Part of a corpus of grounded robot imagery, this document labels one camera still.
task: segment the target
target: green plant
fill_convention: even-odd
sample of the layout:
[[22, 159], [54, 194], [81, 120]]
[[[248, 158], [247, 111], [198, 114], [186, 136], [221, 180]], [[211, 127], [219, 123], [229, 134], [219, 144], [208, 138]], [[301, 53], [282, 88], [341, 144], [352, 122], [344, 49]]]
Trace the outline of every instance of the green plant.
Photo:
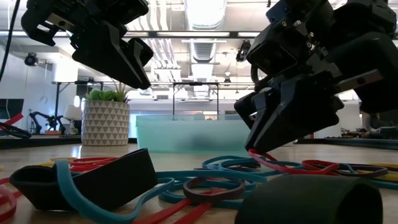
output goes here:
[[132, 88], [126, 89], [125, 84], [122, 84], [121, 82], [119, 82], [119, 86], [118, 86], [114, 80], [112, 80], [112, 81], [113, 81], [114, 86], [116, 87], [114, 101], [127, 103], [128, 102], [127, 94], [132, 90]]
[[119, 83], [119, 85], [117, 85], [115, 81], [113, 81], [113, 83], [116, 87], [116, 90], [101, 91], [93, 89], [90, 91], [90, 93], [86, 93], [86, 100], [104, 100], [127, 103], [127, 94], [132, 90], [132, 88], [126, 89], [125, 84]]
[[93, 89], [89, 94], [86, 93], [86, 100], [104, 100], [104, 101], [113, 101], [115, 99], [115, 91], [101, 91], [97, 89]]

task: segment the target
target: tabletop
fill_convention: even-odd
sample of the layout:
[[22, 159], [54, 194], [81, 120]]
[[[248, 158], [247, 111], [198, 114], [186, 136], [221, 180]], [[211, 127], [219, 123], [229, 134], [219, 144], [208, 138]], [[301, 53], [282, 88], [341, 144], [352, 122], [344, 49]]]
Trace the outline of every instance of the tabletop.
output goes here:
[[[28, 164], [45, 162], [53, 157], [118, 157], [137, 150], [135, 144], [114, 147], [94, 147], [81, 145], [63, 145], [47, 147], [30, 147], [25, 149], [0, 150], [0, 178], [9, 177], [15, 170]], [[398, 164], [398, 152], [386, 149], [372, 149], [362, 147], [346, 147], [332, 145], [294, 145], [292, 147], [280, 147], [271, 153], [278, 160], [301, 162], [305, 159], [319, 159], [344, 163], [368, 163], [386, 162]], [[151, 153], [152, 162], [156, 171], [162, 170], [191, 170], [200, 167], [205, 159], [219, 156], [215, 154], [176, 154], [176, 153]], [[398, 191], [381, 189], [384, 224], [395, 224], [398, 220]], [[116, 213], [128, 214], [134, 210], [137, 198], [120, 209]], [[145, 203], [138, 219], [158, 212], [171, 204], [159, 200], [157, 197]], [[187, 214], [193, 207], [188, 207], [163, 223], [173, 223]], [[212, 208], [207, 211], [196, 223], [223, 224], [234, 223], [236, 211]], [[7, 224], [21, 223], [92, 223], [74, 212], [42, 212], [36, 210], [24, 197], [18, 199], [17, 212], [14, 218]]]

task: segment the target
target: ceiling light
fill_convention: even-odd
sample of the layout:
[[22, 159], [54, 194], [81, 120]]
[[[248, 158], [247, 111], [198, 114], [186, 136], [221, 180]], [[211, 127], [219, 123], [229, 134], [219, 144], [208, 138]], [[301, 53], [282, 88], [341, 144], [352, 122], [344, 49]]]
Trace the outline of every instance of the ceiling light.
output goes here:
[[231, 83], [231, 79], [228, 78], [228, 77], [226, 77], [225, 80], [224, 80], [224, 82], [225, 82], [225, 83]]
[[191, 44], [191, 43], [203, 43], [203, 44], [226, 44], [226, 40], [181, 40], [181, 43]]
[[[7, 36], [8, 31], [0, 31], [0, 36]], [[24, 31], [14, 31], [12, 32], [13, 37], [27, 37], [26, 33]], [[57, 32], [55, 34], [55, 37], [69, 37], [69, 35], [66, 32]]]
[[148, 32], [128, 31], [123, 37], [148, 37]]
[[158, 32], [159, 37], [229, 37], [229, 32], [208, 31], [183, 31], [183, 32]]
[[260, 32], [238, 32], [238, 37], [257, 37]]

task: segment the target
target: robot arm in background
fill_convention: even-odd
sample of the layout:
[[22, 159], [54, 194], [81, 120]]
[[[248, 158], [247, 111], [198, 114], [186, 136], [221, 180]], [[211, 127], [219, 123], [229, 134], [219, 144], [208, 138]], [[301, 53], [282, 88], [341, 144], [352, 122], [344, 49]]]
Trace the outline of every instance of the robot arm in background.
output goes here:
[[246, 149], [267, 152], [337, 124], [342, 91], [354, 89], [367, 113], [398, 108], [387, 99], [398, 94], [398, 51], [386, 1], [333, 10], [326, 0], [281, 0], [267, 17], [247, 54], [267, 77], [234, 106], [251, 128]]
[[54, 46], [59, 30], [72, 34], [72, 58], [133, 88], [150, 82], [144, 65], [153, 51], [141, 39], [122, 40], [125, 24], [148, 13], [145, 0], [28, 0], [21, 25], [26, 34]]
[[58, 123], [60, 124], [61, 134], [65, 134], [66, 128], [63, 126], [63, 124], [61, 122], [61, 118], [63, 118], [63, 116], [54, 117], [54, 116], [49, 116], [49, 115], [40, 113], [38, 111], [29, 114], [29, 116], [32, 118], [32, 121], [35, 123], [35, 126], [36, 126], [34, 134], [40, 134], [40, 131], [42, 130], [41, 125], [39, 124], [39, 122], [36, 119], [37, 115], [42, 116], [43, 118], [45, 118], [49, 122], [48, 123], [49, 130], [53, 129], [54, 131], [56, 131], [57, 130], [57, 121], [58, 121]]

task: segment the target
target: fluorescent light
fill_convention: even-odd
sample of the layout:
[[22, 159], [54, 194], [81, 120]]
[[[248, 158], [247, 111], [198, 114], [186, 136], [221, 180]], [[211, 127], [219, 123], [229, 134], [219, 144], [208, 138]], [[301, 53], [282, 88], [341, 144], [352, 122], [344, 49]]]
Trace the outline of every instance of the fluorescent light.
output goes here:
[[238, 32], [238, 37], [257, 37], [260, 32]]
[[134, 31], [129, 31], [124, 35], [124, 37], [148, 37], [149, 34], [148, 32], [134, 32]]
[[155, 71], [181, 71], [181, 68], [155, 68]]
[[[8, 36], [8, 31], [0, 31], [0, 36]], [[27, 34], [24, 31], [13, 31], [13, 37], [27, 37]], [[66, 32], [57, 32], [55, 37], [69, 37]]]
[[75, 107], [79, 107], [80, 106], [80, 97], [79, 96], [75, 96], [75, 98], [73, 99], [73, 105]]
[[190, 39], [190, 40], [181, 40], [181, 43], [184, 44], [191, 44], [191, 43], [204, 43], [204, 44], [226, 44], [226, 40], [195, 40], [195, 39]]
[[158, 32], [159, 37], [229, 37], [229, 32], [183, 31]]

